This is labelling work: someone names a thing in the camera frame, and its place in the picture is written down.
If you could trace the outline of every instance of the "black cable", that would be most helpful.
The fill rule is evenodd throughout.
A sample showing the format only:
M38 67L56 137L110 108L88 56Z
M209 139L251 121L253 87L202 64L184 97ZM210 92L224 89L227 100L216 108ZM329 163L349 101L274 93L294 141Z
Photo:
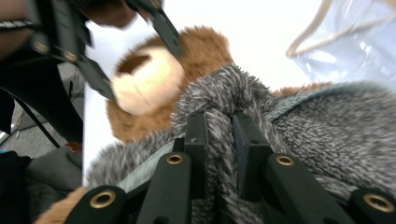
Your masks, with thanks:
M20 100L18 97L14 97L14 99L23 108L23 110L26 112L26 114L28 114L29 117L35 122L35 124L38 126L38 128L41 130L41 132L43 132L43 134L47 136L47 138L51 141L51 143L53 145L55 145L55 147L61 147L55 141L55 139L50 135L50 133L47 131L47 129L43 126L43 124L37 119L37 117L32 112L32 110L29 108L29 106L27 106L26 103L23 102L22 100Z

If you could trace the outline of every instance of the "teddy bear snout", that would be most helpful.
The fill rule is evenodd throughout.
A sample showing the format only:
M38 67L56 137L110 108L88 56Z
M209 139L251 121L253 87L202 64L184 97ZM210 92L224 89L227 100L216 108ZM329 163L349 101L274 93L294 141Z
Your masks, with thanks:
M136 69L136 67L149 59L149 55L140 55L132 58L131 60L125 61L119 68L120 72L116 73L116 75L119 76L121 73L128 73L133 76L133 71Z

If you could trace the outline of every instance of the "gray knit fabric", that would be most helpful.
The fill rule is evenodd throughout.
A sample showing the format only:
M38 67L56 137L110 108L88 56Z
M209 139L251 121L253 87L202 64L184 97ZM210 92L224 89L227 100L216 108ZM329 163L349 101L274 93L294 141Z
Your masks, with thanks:
M392 92L354 83L275 98L257 78L234 64L190 84L176 105L171 131L106 148L88 175L89 187L119 184L184 133L190 113L203 111L209 130L209 192L207 200L193 201L192 222L262 223L259 205L236 194L229 119L235 110L253 117L272 149L298 157L325 189L344 198L357 187L396 196L396 96Z
M177 138L182 138L184 136L185 134L181 134L177 136ZM126 192L130 192L131 190L136 189L137 187L149 181L154 175L155 167L157 166L160 157L166 153L172 152L173 146L174 141L162 146L154 154L148 157L148 159L146 159L141 165L136 167L131 173L125 176L125 178L121 180L117 187L125 190Z

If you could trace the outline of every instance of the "floor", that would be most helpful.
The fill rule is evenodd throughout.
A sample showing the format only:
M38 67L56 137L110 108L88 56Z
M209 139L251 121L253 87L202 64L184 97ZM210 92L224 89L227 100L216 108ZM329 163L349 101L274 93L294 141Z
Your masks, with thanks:
M62 80L65 83L66 88L69 86L69 80L73 81L73 90L71 94L71 101L73 106L83 117L84 109L84 79L79 73L77 68L69 63L63 63L59 65ZM12 118L12 124L15 125L14 132L12 135L6 135L3 139L6 139L0 143L0 150L14 150L20 156L29 156L31 158L37 158L45 155L56 147L51 141L44 135L41 130L37 127L31 127L22 131L18 130L18 121L23 113L22 108L15 103L14 115ZM56 131L47 123L43 123L44 127L51 134L60 146L64 146L66 141L56 133Z

